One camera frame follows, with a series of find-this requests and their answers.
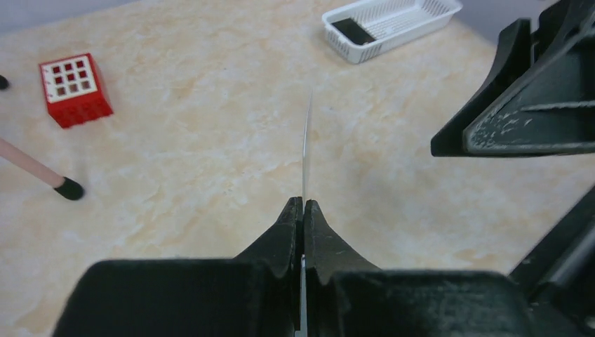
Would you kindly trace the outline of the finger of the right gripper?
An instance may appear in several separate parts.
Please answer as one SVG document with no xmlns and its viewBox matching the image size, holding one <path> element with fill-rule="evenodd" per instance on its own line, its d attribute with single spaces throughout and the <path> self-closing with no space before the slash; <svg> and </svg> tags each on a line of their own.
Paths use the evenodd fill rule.
<svg viewBox="0 0 595 337">
<path fill-rule="evenodd" d="M 435 157 L 594 151 L 594 2 L 557 1 L 498 37 L 480 89 L 432 138 Z"/>
<path fill-rule="evenodd" d="M 594 191 L 511 271 L 538 336 L 594 335 Z"/>
</svg>

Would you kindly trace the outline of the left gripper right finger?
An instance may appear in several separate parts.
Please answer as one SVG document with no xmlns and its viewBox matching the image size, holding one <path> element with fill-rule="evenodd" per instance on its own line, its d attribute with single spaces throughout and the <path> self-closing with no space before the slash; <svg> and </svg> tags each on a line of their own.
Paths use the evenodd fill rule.
<svg viewBox="0 0 595 337">
<path fill-rule="evenodd" d="M 305 207 L 310 336 L 538 336 L 517 284 L 496 272 L 381 270 Z"/>
</svg>

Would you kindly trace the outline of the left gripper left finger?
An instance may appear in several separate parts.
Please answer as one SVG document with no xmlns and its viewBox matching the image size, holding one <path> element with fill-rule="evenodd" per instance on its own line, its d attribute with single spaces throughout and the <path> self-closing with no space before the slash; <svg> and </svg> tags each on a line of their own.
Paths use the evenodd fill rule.
<svg viewBox="0 0 595 337">
<path fill-rule="evenodd" d="M 293 336 L 300 328 L 302 199 L 233 258 L 102 260 L 54 336 Z"/>
</svg>

